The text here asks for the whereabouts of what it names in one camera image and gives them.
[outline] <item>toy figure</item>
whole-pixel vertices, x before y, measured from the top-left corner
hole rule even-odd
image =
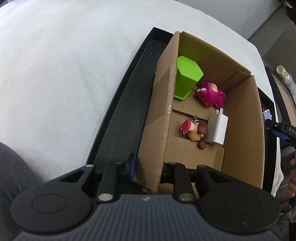
[[[217,85],[210,82],[203,82],[197,85],[195,95],[205,106],[215,106],[220,109],[226,100],[225,92],[218,90]]]
[[[199,142],[198,148],[205,149],[204,140],[209,134],[209,129],[204,122],[197,120],[196,115],[192,116],[192,120],[193,122],[186,120],[181,125],[182,135],[187,134],[190,140]]]

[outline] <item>ribbed gray panel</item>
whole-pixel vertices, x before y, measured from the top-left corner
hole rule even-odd
[[[210,226],[191,204],[171,195],[122,195],[114,203],[101,204],[80,227],[56,236],[20,233],[14,241],[177,241],[260,240],[277,238],[271,231],[251,236],[228,234]]]

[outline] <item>human hand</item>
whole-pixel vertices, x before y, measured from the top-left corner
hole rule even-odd
[[[295,164],[296,164],[295,158],[290,161],[290,164],[292,167],[295,167]],[[287,190],[287,195],[289,197],[294,197],[295,193],[296,193],[296,171],[295,171],[295,169],[293,169],[290,173],[290,180],[288,183],[288,188],[289,189]]]

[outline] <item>gray cloth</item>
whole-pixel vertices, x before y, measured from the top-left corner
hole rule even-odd
[[[10,215],[12,200],[41,183],[21,157],[0,142],[0,241],[12,239],[18,232]]]

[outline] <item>green plastic container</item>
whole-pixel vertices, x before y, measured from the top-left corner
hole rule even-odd
[[[191,89],[203,77],[203,72],[197,63],[185,56],[178,57],[175,98],[184,100]]]

